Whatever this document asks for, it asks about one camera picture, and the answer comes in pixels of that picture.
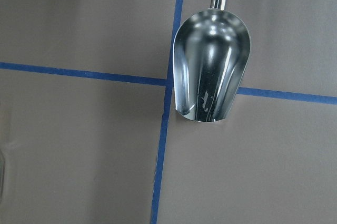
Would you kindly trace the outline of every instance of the blue line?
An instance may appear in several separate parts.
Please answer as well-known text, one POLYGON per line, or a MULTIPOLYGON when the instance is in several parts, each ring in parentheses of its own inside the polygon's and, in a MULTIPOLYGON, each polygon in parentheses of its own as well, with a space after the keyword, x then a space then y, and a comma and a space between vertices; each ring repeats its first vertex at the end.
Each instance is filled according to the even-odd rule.
POLYGON ((315 102, 323 104, 337 104, 337 97, 334 96, 321 96, 321 95, 294 93, 286 91, 271 91, 271 90, 253 89, 245 87, 240 87, 237 93, 242 95, 263 96, 266 98, 275 98, 275 99, 297 100, 297 101, 315 102))
POLYGON ((172 97, 172 88, 173 88, 173 67, 172 67, 173 41, 174 41, 175 33, 178 31, 179 26, 180 26, 182 7, 183 7, 183 0, 175 0, 175 10, 174 10, 172 38, 171 38, 171 50, 170 50, 170 58, 168 60, 167 81, 166 81, 165 97, 164 97, 164 113, 162 116, 162 125, 160 129, 156 174, 155 174, 154 186, 153 186, 151 224, 157 224, 157 218, 158 218, 159 199, 160 199, 160 191, 161 191, 161 184, 162 184, 163 165, 164 165, 166 138, 167 138, 167 126, 169 124, 171 97, 172 97))
POLYGON ((16 63, 0 62, 0 69, 18 70, 18 71, 53 74, 53 75, 67 75, 74 77, 93 78, 93 79, 127 82, 127 83, 166 86, 166 79, 132 76, 132 75, 118 75, 118 74, 100 73, 83 70, 58 69, 55 67, 42 67, 42 66, 16 64, 16 63))

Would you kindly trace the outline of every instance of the gray wall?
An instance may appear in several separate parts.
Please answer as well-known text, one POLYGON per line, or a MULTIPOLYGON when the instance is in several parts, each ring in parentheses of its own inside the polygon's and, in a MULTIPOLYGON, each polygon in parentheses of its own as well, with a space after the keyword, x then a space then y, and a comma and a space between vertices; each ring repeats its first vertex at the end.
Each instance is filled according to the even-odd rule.
MULTIPOLYGON (((335 2, 228 0, 252 37, 241 86, 337 96, 335 2)), ((165 86, 14 67, 165 79, 175 0, 0 3, 0 223, 149 223, 165 86)), ((237 95, 197 123, 173 104, 157 223, 337 223, 336 105, 237 95)))

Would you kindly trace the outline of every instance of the blue tape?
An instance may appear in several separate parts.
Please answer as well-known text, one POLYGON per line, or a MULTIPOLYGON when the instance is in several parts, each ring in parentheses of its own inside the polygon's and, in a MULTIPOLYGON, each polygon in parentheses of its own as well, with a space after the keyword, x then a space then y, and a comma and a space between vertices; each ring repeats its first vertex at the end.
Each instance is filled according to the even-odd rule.
POLYGON ((315 102, 323 104, 337 104, 337 97, 334 96, 321 96, 321 95, 294 93, 286 91, 271 91, 271 90, 253 89, 246 87, 240 87, 237 93, 241 95, 263 96, 266 98, 275 98, 275 99, 297 100, 297 101, 315 102))
POLYGON ((183 0, 175 0, 175 10, 174 10, 172 38, 171 38, 171 50, 170 50, 170 58, 168 60, 167 81, 166 81, 165 97, 164 97, 164 113, 162 116, 162 125, 160 129, 156 174, 155 174, 154 186, 153 186, 151 224, 157 224, 157 218, 158 218, 159 199, 160 199, 160 191, 161 191, 161 184, 162 184, 163 165, 164 165, 166 138, 167 138, 167 126, 169 124, 171 97, 172 97, 172 89, 173 89, 173 66, 172 66, 173 41, 174 41, 175 33, 178 31, 179 26, 180 26, 182 8, 183 8, 183 0))
POLYGON ((93 78, 93 79, 127 82, 127 83, 166 86, 166 79, 132 76, 132 75, 118 75, 118 74, 100 73, 83 70, 58 69, 55 67, 42 67, 42 66, 0 62, 0 69, 18 70, 18 71, 53 74, 53 75, 67 75, 67 76, 93 78))

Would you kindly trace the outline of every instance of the blue painter's tape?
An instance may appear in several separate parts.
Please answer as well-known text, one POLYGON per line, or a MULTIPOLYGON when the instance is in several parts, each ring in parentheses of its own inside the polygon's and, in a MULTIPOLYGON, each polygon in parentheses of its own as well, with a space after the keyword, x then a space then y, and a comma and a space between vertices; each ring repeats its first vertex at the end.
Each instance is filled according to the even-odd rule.
POLYGON ((241 95, 263 96, 266 98, 275 98, 275 99, 297 100, 297 101, 315 102, 323 104, 337 104, 337 97, 334 96, 321 96, 321 95, 294 93, 286 91, 262 90, 246 87, 240 87, 237 93, 241 95))
POLYGON ((127 82, 127 83, 166 86, 166 79, 157 79, 151 77, 132 76, 132 75, 118 75, 118 74, 100 73, 83 70, 58 69, 55 67, 42 67, 42 66, 16 64, 16 63, 0 62, 0 69, 18 70, 18 71, 53 74, 53 75, 67 75, 67 76, 127 82))
POLYGON ((179 26, 180 26, 182 8, 183 8, 183 0, 175 0, 175 10, 174 10, 172 38, 171 38, 171 50, 170 50, 170 58, 168 61, 167 81, 166 81, 165 97, 164 97, 164 113, 162 116, 162 125, 160 129, 156 174, 155 174, 154 186, 153 186, 151 224, 157 224, 157 218, 158 218, 159 199, 160 199, 160 192, 161 192, 163 165, 164 165, 166 138, 167 138, 167 126, 169 124, 171 97, 172 97, 172 89, 173 89, 173 68, 172 68, 173 41, 174 41, 175 33, 178 31, 179 26))

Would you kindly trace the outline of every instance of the metal scoop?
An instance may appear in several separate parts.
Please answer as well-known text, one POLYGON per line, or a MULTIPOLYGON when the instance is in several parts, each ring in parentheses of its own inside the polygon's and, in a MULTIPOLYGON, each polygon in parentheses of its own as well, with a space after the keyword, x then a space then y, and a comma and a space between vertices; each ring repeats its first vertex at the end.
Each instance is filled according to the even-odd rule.
POLYGON ((246 68, 247 27, 212 0, 179 28, 173 44, 175 108, 185 118, 211 122, 229 113, 246 68))

